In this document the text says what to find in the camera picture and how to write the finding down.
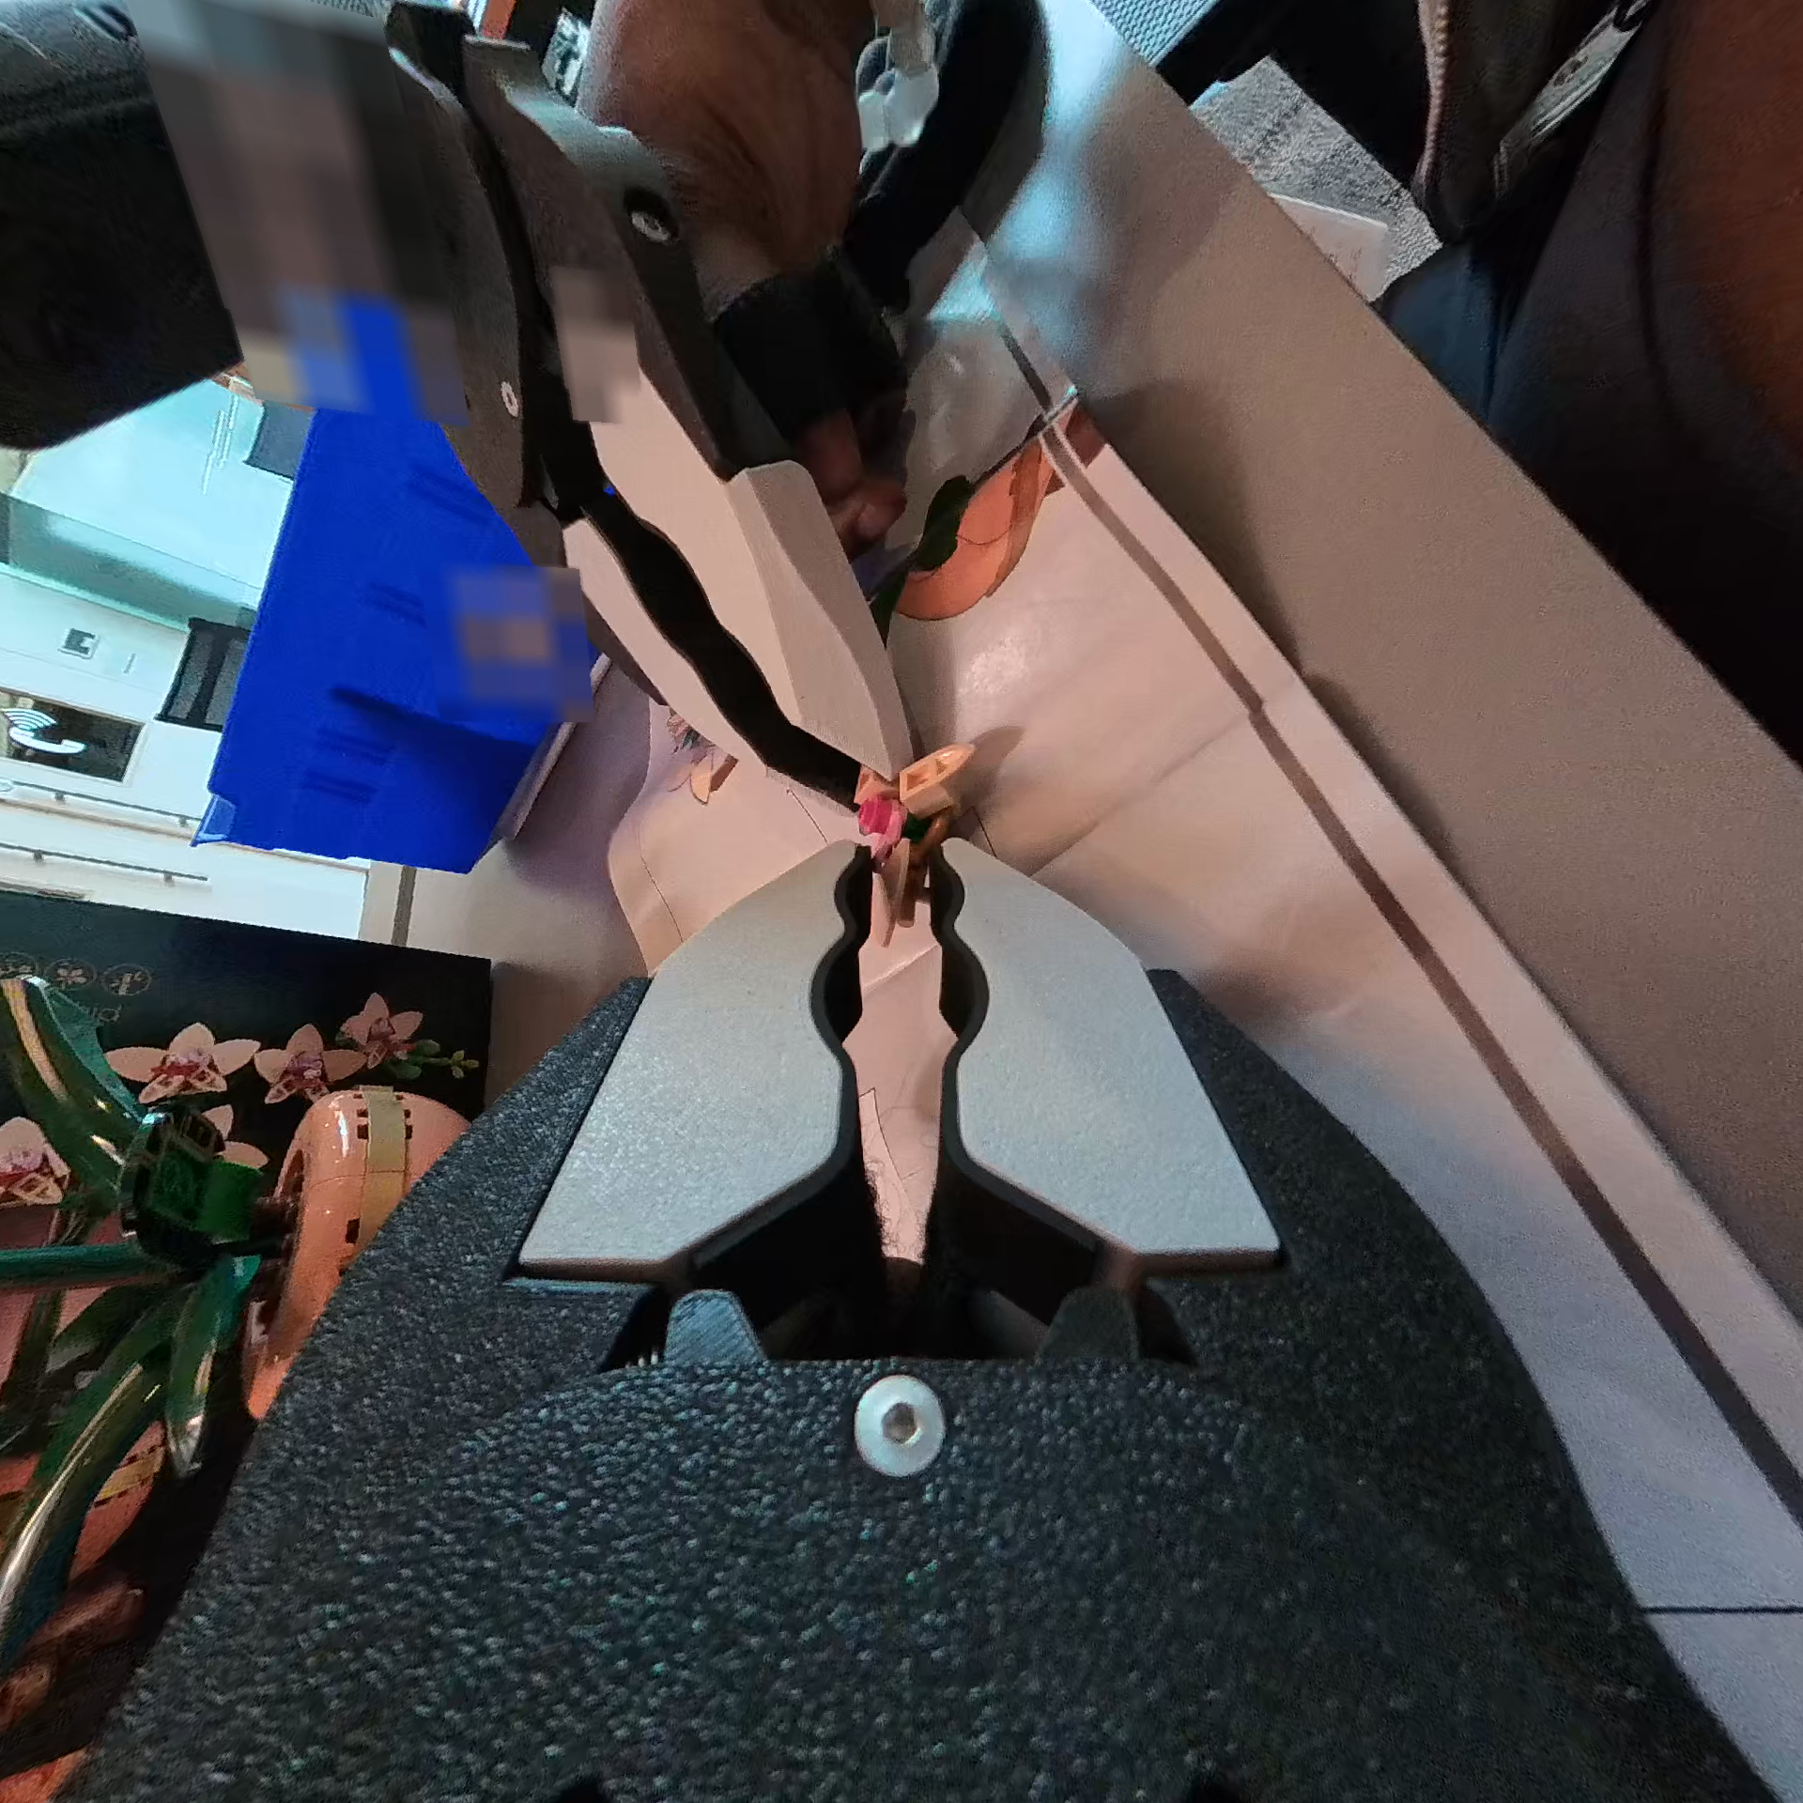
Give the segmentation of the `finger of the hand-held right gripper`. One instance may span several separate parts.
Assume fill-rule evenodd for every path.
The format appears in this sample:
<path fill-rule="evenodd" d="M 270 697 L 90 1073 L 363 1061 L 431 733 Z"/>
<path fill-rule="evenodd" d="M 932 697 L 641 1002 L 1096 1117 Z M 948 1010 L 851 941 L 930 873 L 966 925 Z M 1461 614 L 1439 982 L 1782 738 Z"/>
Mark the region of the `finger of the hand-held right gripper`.
<path fill-rule="evenodd" d="M 653 384 L 623 392 L 619 412 L 603 425 L 613 485 L 682 552 L 781 713 L 857 768 L 896 774 L 914 733 L 813 477 L 789 457 L 720 475 Z"/>
<path fill-rule="evenodd" d="M 664 534 L 631 526 L 623 552 L 589 517 L 563 534 L 595 616 L 654 697 L 718 750 L 851 804 L 859 762 L 783 713 L 769 679 Z"/>

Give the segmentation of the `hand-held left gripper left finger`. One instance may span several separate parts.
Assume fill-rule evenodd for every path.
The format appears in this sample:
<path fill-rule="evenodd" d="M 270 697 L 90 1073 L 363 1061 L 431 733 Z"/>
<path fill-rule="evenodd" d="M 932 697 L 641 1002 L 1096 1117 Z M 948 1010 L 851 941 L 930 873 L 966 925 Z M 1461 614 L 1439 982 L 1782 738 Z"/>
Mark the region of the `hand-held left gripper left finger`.
<path fill-rule="evenodd" d="M 664 958 L 520 1250 L 522 1273 L 866 1285 L 847 1042 L 868 847 L 829 843 Z"/>

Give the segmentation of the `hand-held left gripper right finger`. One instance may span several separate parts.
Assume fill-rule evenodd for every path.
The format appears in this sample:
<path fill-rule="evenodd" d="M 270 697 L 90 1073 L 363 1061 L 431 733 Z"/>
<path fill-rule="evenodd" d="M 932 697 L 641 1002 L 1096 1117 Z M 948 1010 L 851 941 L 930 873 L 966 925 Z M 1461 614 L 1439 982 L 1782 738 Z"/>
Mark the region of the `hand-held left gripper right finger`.
<path fill-rule="evenodd" d="M 934 1226 L 981 1287 L 1267 1269 L 1281 1238 L 1154 982 L 1094 915 L 952 840 L 936 855 Z"/>

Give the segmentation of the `person's right hand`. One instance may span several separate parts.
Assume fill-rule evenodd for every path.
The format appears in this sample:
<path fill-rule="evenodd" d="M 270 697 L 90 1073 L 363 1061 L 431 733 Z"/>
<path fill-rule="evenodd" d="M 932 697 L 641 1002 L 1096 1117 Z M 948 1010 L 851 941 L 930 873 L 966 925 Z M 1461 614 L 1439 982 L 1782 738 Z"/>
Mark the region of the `person's right hand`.
<path fill-rule="evenodd" d="M 710 326 L 809 471 L 847 550 L 908 505 L 878 457 L 900 418 L 896 336 L 845 251 L 870 3 L 607 1 L 577 108 L 664 170 Z"/>

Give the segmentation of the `blue plastic storage bin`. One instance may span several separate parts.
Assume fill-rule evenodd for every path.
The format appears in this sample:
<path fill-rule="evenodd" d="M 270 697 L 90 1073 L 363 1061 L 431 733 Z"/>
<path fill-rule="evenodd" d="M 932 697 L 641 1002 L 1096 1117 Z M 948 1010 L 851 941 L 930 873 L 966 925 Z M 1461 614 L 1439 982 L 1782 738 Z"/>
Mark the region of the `blue plastic storage bin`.
<path fill-rule="evenodd" d="M 439 423 L 310 418 L 195 845 L 472 871 L 595 709 L 575 574 Z"/>

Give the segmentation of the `black box with orchid print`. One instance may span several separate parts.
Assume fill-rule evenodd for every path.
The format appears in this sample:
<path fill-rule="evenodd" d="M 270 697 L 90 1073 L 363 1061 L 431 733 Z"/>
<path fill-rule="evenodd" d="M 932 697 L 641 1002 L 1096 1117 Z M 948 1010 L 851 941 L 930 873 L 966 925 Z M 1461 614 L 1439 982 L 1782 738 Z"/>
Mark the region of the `black box with orchid print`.
<path fill-rule="evenodd" d="M 15 974 L 90 1016 L 133 1095 L 181 1101 L 223 1129 L 229 1159 L 264 1178 L 258 1234 L 290 1141 L 326 1095 L 393 1087 L 468 1119 L 484 1105 L 482 958 L 9 893 L 5 978 Z M 50 1236 L 64 1184 L 5 1069 L 5 1250 Z M 3 1371 L 24 1311 L 5 1301 Z M 189 1586 L 258 1422 L 242 1394 L 242 1329 L 199 1468 L 159 1472 L 147 1436 L 90 1515 L 70 1585 L 46 1610 L 5 1612 L 5 1798 L 52 1798 L 72 1781 Z M 5 1458 L 5 1513 L 28 1470 L 26 1456 Z"/>

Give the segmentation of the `green brick plant stems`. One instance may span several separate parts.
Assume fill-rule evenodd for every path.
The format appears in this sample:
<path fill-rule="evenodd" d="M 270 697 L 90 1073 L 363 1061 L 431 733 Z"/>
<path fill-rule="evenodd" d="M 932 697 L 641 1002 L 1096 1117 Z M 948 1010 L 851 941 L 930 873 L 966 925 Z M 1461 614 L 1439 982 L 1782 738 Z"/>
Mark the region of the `green brick plant stems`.
<path fill-rule="evenodd" d="M 5 978 L 5 1069 L 64 1174 L 54 1226 L 5 1250 L 26 1311 L 5 1371 L 5 1458 L 30 1470 L 5 1513 L 5 1612 L 72 1581 L 108 1483 L 147 1436 L 189 1476 L 272 1240 L 264 1178 L 187 1103 L 133 1095 L 90 1016 L 38 976 Z"/>

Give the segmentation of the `black wall panel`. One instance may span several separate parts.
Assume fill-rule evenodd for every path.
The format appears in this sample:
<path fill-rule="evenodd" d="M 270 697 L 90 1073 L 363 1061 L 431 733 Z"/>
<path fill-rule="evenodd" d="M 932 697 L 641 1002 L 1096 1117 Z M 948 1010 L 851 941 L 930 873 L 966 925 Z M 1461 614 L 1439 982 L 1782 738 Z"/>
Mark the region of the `black wall panel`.
<path fill-rule="evenodd" d="M 189 731 L 225 733 L 250 641 L 252 624 L 193 616 L 155 719 Z"/>

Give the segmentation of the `dark wall sign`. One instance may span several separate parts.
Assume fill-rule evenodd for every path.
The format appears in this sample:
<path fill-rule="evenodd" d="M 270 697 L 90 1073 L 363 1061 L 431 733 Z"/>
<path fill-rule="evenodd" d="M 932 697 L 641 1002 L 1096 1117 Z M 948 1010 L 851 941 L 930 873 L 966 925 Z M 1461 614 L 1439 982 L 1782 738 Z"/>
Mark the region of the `dark wall sign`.
<path fill-rule="evenodd" d="M 123 784 L 143 731 L 141 719 L 3 687 L 3 760 Z"/>

